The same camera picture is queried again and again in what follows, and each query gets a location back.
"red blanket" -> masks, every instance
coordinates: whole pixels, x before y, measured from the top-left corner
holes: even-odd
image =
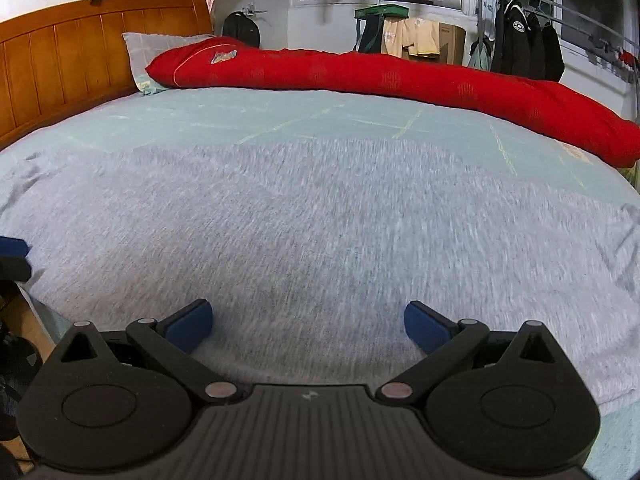
[[[233,59],[216,62],[233,50]],[[333,90],[466,108],[578,146],[616,168],[630,168],[640,159],[640,128],[555,82],[385,54],[259,50],[230,38],[169,50],[146,71],[174,88]]]

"black jacket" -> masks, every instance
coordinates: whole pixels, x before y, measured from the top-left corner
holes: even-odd
[[[507,0],[500,0],[498,10],[495,13],[495,54],[491,62],[491,72],[502,73],[502,52],[504,50],[504,11],[507,9]]]
[[[531,13],[527,18],[527,35],[529,37],[529,78],[543,80],[545,78],[545,44],[542,40],[542,28],[538,17]]]
[[[492,72],[529,77],[530,46],[527,35],[527,18],[518,0],[511,0],[504,12],[502,48],[496,42]]]
[[[559,82],[564,73],[564,61],[558,34],[551,25],[542,28],[542,43],[545,47],[545,79]]]

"wooden headboard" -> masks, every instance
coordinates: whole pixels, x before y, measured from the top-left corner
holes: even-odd
[[[123,32],[212,34],[205,0],[90,0],[0,23],[0,150],[137,91]]]

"light blue bed sheet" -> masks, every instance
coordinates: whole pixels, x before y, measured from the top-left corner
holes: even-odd
[[[640,195],[596,156],[507,121],[469,110],[329,91],[209,88],[136,94],[33,132],[0,152],[0,169],[44,148],[116,152],[155,143],[345,137],[430,142],[496,173],[616,205],[640,205]],[[68,322],[33,299],[57,340]],[[640,402],[603,418],[586,467],[598,480],[625,480],[640,469]]]

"backpack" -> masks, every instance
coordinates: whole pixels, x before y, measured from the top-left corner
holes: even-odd
[[[222,35],[228,38],[236,38],[245,45],[260,48],[260,30],[243,12],[232,12],[222,23]]]

